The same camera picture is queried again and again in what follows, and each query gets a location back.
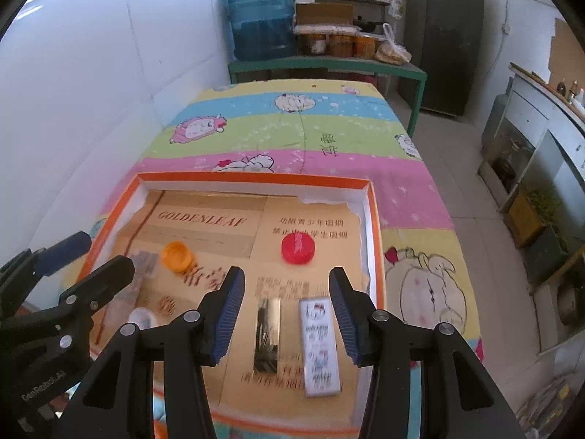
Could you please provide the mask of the white kitchen counter cabinet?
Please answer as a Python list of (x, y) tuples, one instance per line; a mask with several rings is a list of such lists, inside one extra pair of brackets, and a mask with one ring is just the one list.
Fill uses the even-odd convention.
[(504, 215), (520, 186), (560, 200), (560, 233), (550, 228), (518, 248), (535, 308), (539, 350), (560, 347), (584, 328), (584, 119), (561, 94), (517, 64), (483, 134), (478, 173)]

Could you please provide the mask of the plastic bag of food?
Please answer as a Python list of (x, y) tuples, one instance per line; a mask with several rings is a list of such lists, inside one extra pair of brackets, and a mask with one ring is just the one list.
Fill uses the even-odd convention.
[(408, 50), (395, 40), (395, 33), (389, 23), (383, 24), (384, 42), (378, 46), (375, 59), (386, 64), (403, 65), (411, 61)]

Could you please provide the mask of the green metal table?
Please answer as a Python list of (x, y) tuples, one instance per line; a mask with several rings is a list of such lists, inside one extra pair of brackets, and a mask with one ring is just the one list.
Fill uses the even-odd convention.
[(238, 82), (240, 74), (260, 70), (333, 70), (345, 72), (367, 72), (368, 74), (383, 74), (401, 77), (415, 82), (415, 97), (411, 105), (411, 116), (408, 119), (407, 133), (410, 137), (415, 135), (415, 128), (418, 124), (418, 114), (422, 107), (422, 98), (427, 73), (416, 67), (414, 64), (407, 63), (394, 65), (383, 63), (379, 60), (357, 59), (356, 57), (308, 57), (294, 56), (282, 57), (281, 59), (272, 60), (252, 60), (241, 61), (235, 60), (228, 64), (230, 81), (232, 84)]

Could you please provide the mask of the red cola bottle cap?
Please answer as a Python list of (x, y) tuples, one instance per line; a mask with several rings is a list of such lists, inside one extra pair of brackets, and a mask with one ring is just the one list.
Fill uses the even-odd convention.
[(280, 254), (288, 264), (308, 264), (315, 254), (314, 240), (305, 232), (291, 232), (284, 236)]

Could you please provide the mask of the blue water jug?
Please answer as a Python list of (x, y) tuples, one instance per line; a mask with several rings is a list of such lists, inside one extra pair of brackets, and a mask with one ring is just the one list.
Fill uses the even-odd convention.
[(294, 0), (227, 0), (236, 60), (272, 60), (295, 53)]

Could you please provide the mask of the orange-rimmed cardboard tray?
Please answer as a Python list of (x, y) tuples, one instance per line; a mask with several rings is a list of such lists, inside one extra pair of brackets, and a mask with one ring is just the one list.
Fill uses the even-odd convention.
[(85, 259), (88, 274), (117, 255), (132, 284), (96, 314), (98, 354), (127, 321), (164, 325), (219, 288), (229, 267), (245, 295), (228, 354), (204, 379), (213, 418), (290, 436), (354, 436), (361, 383), (340, 355), (341, 390), (305, 392), (301, 302), (326, 297), (333, 267), (384, 304), (382, 240), (372, 183), (273, 172), (140, 172), (107, 204)]

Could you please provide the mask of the black refrigerator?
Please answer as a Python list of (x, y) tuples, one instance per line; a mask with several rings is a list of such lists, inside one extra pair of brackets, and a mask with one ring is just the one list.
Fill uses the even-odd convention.
[(427, 74), (422, 109), (461, 116), (479, 57), (484, 0), (407, 0), (404, 45)]

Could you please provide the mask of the white Hello Kitty lighter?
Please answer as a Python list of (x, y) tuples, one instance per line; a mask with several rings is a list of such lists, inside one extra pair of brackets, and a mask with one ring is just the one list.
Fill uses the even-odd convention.
[(332, 304), (328, 297), (301, 299), (303, 380), (307, 397), (341, 393)]

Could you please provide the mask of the potted green plant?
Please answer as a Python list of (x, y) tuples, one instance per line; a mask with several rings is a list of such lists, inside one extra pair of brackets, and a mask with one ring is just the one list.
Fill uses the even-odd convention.
[(550, 189), (527, 189), (520, 186), (504, 215), (517, 248), (530, 246), (547, 228), (560, 233), (560, 200)]

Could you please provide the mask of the gold lighter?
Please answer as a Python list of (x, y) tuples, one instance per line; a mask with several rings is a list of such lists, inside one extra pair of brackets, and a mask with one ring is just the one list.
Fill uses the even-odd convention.
[(278, 373), (280, 345), (280, 298), (260, 298), (255, 333), (254, 371)]

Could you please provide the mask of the clear patterned lighter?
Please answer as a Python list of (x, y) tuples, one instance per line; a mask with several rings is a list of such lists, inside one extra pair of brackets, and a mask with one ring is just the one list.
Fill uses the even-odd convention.
[(138, 251), (132, 254), (130, 259), (135, 267), (133, 279), (108, 303), (102, 321), (104, 327), (117, 329), (129, 321), (131, 312), (137, 307), (142, 284), (146, 279), (152, 277), (159, 255)]

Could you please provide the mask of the cardboard box on shelf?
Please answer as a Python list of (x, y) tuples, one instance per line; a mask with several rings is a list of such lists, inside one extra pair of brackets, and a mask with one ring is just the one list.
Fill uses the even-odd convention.
[(301, 3), (295, 5), (298, 25), (353, 25), (353, 7), (346, 3)]

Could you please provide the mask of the plain orange bottle cap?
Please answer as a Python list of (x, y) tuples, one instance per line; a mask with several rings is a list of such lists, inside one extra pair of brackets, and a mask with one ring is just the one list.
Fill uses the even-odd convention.
[(181, 241), (172, 241), (163, 247), (160, 262), (168, 270), (182, 274), (195, 265), (195, 255)]

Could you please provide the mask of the white QR code cap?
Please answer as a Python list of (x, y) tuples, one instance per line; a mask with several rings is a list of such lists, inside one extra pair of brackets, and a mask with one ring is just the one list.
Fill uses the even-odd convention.
[(134, 323), (140, 330), (147, 330), (158, 326), (156, 315), (146, 307), (136, 307), (128, 317), (129, 323)]

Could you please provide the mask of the colourful cartoon quilt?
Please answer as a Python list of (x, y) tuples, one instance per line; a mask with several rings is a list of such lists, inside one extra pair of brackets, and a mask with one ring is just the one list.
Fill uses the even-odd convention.
[[(384, 304), (408, 325), (452, 324), (482, 348), (475, 296), (450, 216), (418, 150), (369, 83), (279, 79), (209, 89), (153, 141), (104, 206), (140, 172), (273, 172), (372, 183), (382, 240)], [(335, 320), (338, 358), (347, 356)], [(354, 436), (290, 436), (217, 422), (220, 438), (354, 438), (368, 381), (363, 369)]]

